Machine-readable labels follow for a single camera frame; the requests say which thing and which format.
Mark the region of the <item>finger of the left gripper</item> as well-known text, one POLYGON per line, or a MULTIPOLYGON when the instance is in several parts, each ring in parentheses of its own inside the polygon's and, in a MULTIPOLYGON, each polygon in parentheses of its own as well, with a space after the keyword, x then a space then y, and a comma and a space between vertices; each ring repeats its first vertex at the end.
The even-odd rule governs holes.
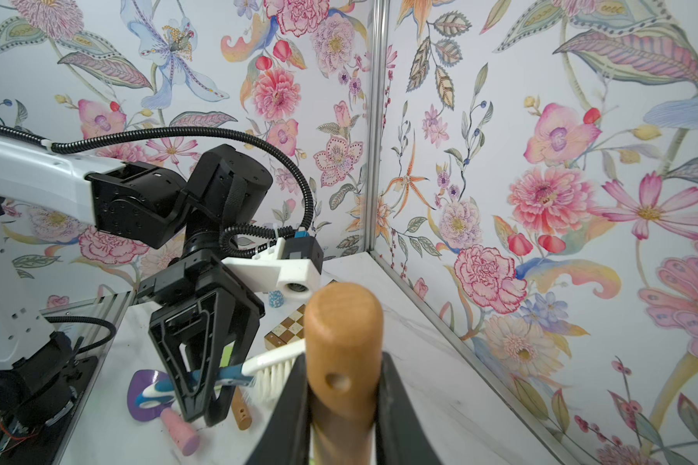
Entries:
POLYGON ((207 426, 215 426, 228 417, 234 387, 223 387, 215 393, 223 350, 232 345, 228 368, 243 364, 259 329, 260 310, 238 303, 233 296, 216 296, 214 301, 213 344, 209 352, 209 367, 205 381, 207 426))
POLYGON ((165 304, 149 322, 153 342, 174 389, 184 420, 217 419, 214 376, 219 370, 221 338, 217 310, 220 293, 210 292, 165 304))

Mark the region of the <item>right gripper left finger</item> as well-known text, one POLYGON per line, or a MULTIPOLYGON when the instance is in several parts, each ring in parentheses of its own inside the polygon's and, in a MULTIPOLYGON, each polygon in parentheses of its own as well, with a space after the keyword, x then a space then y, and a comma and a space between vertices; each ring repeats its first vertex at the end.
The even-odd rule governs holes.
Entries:
POLYGON ((306 356, 300 355, 247 465, 310 463, 310 395, 306 356))

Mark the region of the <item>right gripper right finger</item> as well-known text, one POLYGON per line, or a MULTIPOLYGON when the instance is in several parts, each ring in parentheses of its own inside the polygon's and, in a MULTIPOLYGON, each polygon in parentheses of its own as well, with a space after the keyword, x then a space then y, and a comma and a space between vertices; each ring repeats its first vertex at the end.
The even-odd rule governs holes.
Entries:
POLYGON ((382 356, 375 416, 376 463, 440 465, 391 355, 384 352, 382 356))

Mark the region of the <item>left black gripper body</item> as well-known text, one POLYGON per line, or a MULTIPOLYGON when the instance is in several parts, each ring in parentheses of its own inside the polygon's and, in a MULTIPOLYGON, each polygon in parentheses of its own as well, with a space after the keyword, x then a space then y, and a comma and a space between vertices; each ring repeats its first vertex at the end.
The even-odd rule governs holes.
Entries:
POLYGON ((199 160, 183 191, 185 221, 182 254, 145 279, 137 302, 163 306, 205 294, 226 257, 222 232, 249 224, 273 185, 269 171, 231 145, 219 145, 199 160))

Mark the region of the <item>white blue cleaning brush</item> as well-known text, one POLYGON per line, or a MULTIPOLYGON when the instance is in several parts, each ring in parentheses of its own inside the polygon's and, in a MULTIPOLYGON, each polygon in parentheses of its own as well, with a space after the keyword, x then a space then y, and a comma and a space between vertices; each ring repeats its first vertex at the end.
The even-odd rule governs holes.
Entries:
MULTIPOLYGON (((274 403, 279 399, 298 357, 306 350, 299 339, 280 348, 254 356, 244 363, 221 367, 215 376, 215 387, 248 387, 256 403, 274 403)), ((153 382, 145 382, 143 390, 133 397, 133 405, 151 409, 174 402, 173 382, 164 374, 153 382)))

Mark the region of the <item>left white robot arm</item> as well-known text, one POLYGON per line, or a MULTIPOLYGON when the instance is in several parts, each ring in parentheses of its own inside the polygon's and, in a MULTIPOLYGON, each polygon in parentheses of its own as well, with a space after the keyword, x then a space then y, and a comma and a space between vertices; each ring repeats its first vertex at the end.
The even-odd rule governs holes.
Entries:
MULTIPOLYGON (((222 353, 231 347, 234 362, 243 362, 265 313, 255 287, 225 260, 238 256, 234 236, 245 233, 271 175, 227 144, 206 152, 190 178, 91 156, 100 144, 53 143, 0 127, 0 217, 6 200, 54 210, 121 240, 122 256, 184 233, 182 257, 145 279, 137 299, 158 306, 149 335, 184 418, 218 424, 234 396, 214 386, 222 353)), ((0 234, 0 412, 29 428, 61 416, 73 401, 75 354, 68 336, 27 307, 0 234)))

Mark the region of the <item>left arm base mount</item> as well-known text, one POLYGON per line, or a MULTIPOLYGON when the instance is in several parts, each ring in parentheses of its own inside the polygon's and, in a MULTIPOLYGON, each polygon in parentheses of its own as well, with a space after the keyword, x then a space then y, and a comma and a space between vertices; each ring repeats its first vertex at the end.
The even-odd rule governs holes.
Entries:
POLYGON ((99 365, 54 332, 31 358, 0 370, 0 464, 57 464, 99 365))

